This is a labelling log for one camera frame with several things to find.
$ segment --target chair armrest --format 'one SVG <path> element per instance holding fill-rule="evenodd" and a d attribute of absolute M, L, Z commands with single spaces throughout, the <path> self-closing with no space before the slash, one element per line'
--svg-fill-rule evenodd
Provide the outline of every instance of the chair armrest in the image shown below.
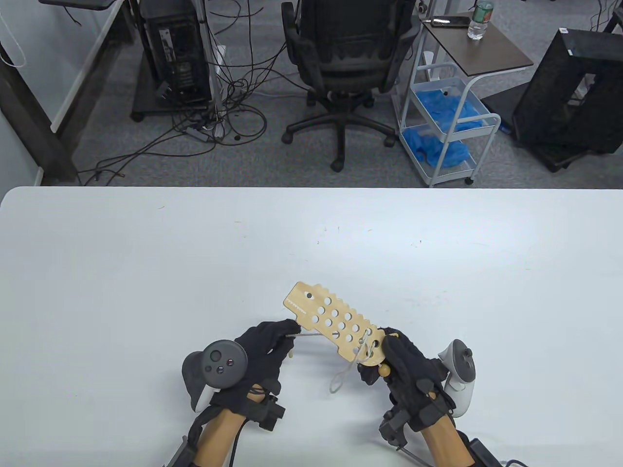
<path fill-rule="evenodd" d="M 394 53 L 391 58 L 391 65 L 389 66 L 388 74 L 386 75 L 385 84 L 382 88 L 379 88 L 381 93 L 388 92 L 392 89 L 392 87 L 394 87 L 394 82 L 396 82 L 402 62 L 407 56 L 407 51 L 411 48 L 413 41 L 421 31 L 422 23 L 417 16 L 414 16 L 413 19 L 411 19 L 411 28 L 398 37 L 398 40 L 396 41 Z"/>
<path fill-rule="evenodd" d="M 316 44 L 309 39 L 304 39 L 297 31 L 294 7 L 291 2 L 281 3 L 281 19 L 285 45 L 288 49 L 288 58 L 298 66 L 307 70 L 311 78 L 313 88 L 319 94 L 324 94 L 325 86 L 320 73 L 320 58 L 316 51 Z"/>

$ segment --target chair backrest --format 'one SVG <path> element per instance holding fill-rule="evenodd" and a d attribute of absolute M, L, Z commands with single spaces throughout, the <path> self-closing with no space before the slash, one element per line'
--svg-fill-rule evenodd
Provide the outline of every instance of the chair backrest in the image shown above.
<path fill-rule="evenodd" d="M 300 35 L 316 44 L 323 75 L 373 72 L 388 67 L 414 6 L 415 0 L 301 0 Z"/>

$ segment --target blue plastic bag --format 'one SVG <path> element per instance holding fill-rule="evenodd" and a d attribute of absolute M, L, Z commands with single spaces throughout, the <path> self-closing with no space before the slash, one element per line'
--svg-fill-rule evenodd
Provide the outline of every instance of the blue plastic bag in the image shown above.
<path fill-rule="evenodd" d="M 415 128 L 406 129 L 402 136 L 411 148 L 413 154 L 420 162 L 426 162 L 432 167 L 437 167 L 439 156 L 444 145 L 435 136 L 420 136 Z M 469 148 L 460 141 L 454 141 L 448 145 L 448 151 L 441 166 L 444 169 L 461 165 L 469 158 Z"/>
<path fill-rule="evenodd" d="M 459 96 L 446 96 L 441 91 L 421 91 L 417 93 L 417 97 L 420 99 L 428 113 L 433 120 L 437 122 L 439 128 L 444 133 L 450 130 L 450 125 L 454 119 L 454 114 L 459 108 Z M 465 101 L 465 105 L 461 109 L 461 115 L 459 118 L 467 118 L 471 116 L 479 115 L 472 104 Z M 471 130 L 472 128 L 480 128 L 482 126 L 482 120 L 470 121 L 467 123 L 461 123 L 457 125 L 454 131 Z"/>

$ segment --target water bottle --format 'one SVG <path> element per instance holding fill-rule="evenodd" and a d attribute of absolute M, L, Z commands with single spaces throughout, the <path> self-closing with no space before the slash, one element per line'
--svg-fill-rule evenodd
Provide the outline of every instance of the water bottle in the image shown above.
<path fill-rule="evenodd" d="M 487 31 L 489 20 L 493 14 L 492 0 L 478 0 L 476 8 L 473 11 L 472 20 L 467 30 L 467 37 L 473 40 L 480 40 Z"/>

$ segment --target wooden bead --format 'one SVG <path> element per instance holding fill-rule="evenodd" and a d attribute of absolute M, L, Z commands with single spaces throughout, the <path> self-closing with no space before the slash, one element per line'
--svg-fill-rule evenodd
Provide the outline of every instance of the wooden bead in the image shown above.
<path fill-rule="evenodd" d="M 379 365 L 379 375 L 383 378 L 386 378 L 390 375 L 391 373 L 391 369 L 389 368 L 389 365 L 382 363 L 381 365 Z"/>

